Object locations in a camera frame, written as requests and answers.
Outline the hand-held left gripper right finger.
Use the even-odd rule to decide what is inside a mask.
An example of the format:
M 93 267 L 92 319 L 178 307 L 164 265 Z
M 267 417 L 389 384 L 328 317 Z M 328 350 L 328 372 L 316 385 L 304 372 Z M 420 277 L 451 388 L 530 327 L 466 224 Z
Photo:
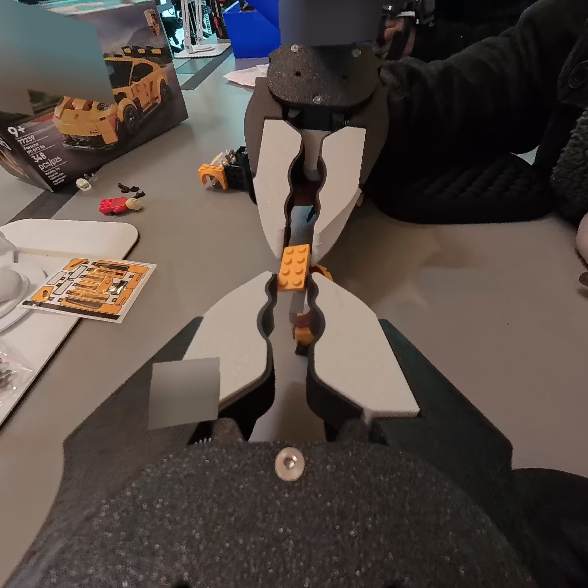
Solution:
M 308 281 L 307 402 L 321 419 L 411 418 L 420 408 L 376 314 L 342 286 Z

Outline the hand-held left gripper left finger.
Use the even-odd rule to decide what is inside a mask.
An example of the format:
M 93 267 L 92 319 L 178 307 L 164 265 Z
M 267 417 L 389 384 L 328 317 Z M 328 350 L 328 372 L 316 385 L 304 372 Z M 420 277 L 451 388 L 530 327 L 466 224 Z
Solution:
M 184 360 L 219 359 L 220 416 L 263 416 L 275 400 L 272 344 L 277 276 L 270 271 L 231 291 L 202 317 Z

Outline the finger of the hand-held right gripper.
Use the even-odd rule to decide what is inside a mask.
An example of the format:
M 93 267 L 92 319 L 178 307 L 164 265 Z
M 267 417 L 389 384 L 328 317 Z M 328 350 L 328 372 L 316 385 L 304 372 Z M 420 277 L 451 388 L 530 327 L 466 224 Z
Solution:
M 312 263 L 319 263 L 333 248 L 359 198 L 365 135 L 364 128 L 347 126 L 322 141 L 325 179 L 317 194 Z
M 278 259 L 285 246 L 287 208 L 293 190 L 290 173 L 302 150 L 302 136 L 289 122 L 264 121 L 254 192 L 265 238 Z

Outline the orange curved lego assembly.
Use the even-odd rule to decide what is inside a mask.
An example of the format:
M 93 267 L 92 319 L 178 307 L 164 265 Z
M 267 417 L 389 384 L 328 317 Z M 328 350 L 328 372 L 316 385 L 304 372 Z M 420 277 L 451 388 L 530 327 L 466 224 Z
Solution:
M 289 307 L 289 320 L 292 338 L 296 343 L 295 353 L 306 357 L 313 342 L 311 331 L 311 311 L 307 300 L 307 291 L 293 292 Z

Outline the orange studded lego plate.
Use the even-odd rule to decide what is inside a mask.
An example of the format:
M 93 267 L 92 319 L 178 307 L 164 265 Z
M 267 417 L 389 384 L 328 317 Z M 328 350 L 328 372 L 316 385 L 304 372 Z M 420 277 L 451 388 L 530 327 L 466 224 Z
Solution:
M 309 275 L 311 245 L 287 246 L 283 250 L 281 266 L 277 275 L 277 291 L 302 292 Z

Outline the person's right forearm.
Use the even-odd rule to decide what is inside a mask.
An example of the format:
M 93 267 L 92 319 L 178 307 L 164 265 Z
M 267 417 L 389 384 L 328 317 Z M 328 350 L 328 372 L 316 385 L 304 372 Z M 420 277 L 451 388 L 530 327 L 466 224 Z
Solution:
M 587 107 L 587 1 L 537 1 L 499 36 L 441 61 L 388 62 L 380 77 L 390 125 L 366 191 L 382 213 L 420 224 L 475 224 L 556 210 L 550 177 Z M 439 172 L 468 172 L 534 148 L 534 194 L 425 194 L 424 183 Z

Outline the black orange lego car chassis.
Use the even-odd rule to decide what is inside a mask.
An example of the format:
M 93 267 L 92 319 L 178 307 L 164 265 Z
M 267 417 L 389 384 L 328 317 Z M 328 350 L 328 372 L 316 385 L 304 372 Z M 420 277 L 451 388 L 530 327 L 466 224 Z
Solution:
M 209 164 L 198 168 L 204 186 L 238 190 L 254 196 L 254 185 L 246 146 L 221 151 Z

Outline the red lego minifigure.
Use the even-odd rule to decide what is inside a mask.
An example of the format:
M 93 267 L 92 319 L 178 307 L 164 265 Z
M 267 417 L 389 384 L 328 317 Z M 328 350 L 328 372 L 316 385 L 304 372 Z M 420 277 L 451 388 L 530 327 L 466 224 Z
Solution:
M 99 203 L 99 212 L 103 215 L 118 215 L 127 211 L 139 211 L 141 209 L 142 205 L 138 199 L 125 196 L 102 199 Z

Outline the lego set cardboard box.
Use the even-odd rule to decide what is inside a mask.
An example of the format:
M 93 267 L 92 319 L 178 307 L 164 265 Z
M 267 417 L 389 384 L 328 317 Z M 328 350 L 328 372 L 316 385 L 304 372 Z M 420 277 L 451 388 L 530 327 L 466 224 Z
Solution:
M 32 114 L 1 113 L 1 169 L 55 192 L 187 119 L 156 1 L 49 2 L 96 28 L 112 102 L 29 91 Z

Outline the person's right hand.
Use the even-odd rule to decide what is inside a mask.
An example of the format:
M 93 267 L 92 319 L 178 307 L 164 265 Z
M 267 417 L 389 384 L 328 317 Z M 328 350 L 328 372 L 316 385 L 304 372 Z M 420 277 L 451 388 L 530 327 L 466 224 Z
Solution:
M 386 21 L 384 29 L 384 57 L 388 61 L 397 61 L 408 57 L 413 51 L 416 38 L 416 19 L 413 16 L 401 16 Z

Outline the blue storage bin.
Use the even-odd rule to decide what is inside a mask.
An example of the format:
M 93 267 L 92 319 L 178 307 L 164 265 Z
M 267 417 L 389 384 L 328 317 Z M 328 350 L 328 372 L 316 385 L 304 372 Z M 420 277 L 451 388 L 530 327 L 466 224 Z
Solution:
M 267 58 L 281 45 L 278 28 L 253 7 L 235 2 L 223 16 L 236 59 Z

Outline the white tablet stand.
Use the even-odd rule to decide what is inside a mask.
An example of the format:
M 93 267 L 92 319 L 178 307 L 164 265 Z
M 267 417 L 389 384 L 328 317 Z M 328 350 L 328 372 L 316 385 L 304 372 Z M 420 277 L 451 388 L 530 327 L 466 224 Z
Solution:
M 182 21 L 182 48 L 178 59 L 219 56 L 231 48 L 228 39 L 217 33 L 215 15 L 208 1 L 174 1 Z

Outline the orange black sticker sheet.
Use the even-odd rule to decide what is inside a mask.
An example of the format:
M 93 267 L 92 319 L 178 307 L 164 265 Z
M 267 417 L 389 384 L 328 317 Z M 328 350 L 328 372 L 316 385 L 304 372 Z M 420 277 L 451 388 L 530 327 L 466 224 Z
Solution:
M 36 286 L 18 307 L 118 324 L 124 320 L 155 264 L 73 258 Z

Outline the white rounded board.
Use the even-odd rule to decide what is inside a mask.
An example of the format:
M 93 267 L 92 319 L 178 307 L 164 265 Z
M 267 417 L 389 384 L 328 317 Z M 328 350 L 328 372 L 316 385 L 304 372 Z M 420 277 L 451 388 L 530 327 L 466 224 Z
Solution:
M 131 224 L 57 219 L 23 219 L 5 224 L 1 233 L 19 250 L 17 270 L 29 282 L 25 297 L 40 289 L 44 276 L 51 278 L 73 258 L 122 260 L 139 237 Z M 1 343 L 28 369 L 20 383 L 1 393 L 1 423 L 78 321 L 75 315 L 19 306 L 1 317 Z

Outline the white round stand base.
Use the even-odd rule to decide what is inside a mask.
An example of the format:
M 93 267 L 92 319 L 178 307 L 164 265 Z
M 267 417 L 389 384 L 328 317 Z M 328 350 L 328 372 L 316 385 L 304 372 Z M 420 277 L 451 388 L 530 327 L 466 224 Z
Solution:
M 34 261 L 27 261 L 1 232 L 1 333 L 31 310 L 20 304 L 44 285 L 47 273 Z

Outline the clear plastic bag of pieces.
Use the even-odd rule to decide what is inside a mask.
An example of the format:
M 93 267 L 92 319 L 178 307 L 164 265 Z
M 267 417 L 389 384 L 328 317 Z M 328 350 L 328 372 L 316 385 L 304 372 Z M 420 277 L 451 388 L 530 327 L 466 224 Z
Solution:
M 1 422 L 10 415 L 32 382 L 35 368 L 1 339 Z

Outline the person's dark fleece jacket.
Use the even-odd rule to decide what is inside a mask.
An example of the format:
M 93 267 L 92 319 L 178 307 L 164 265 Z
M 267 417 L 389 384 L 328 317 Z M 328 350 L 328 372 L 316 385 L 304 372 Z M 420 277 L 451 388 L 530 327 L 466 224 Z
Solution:
M 557 213 L 578 227 L 587 215 L 587 107 L 574 122 L 550 177 Z

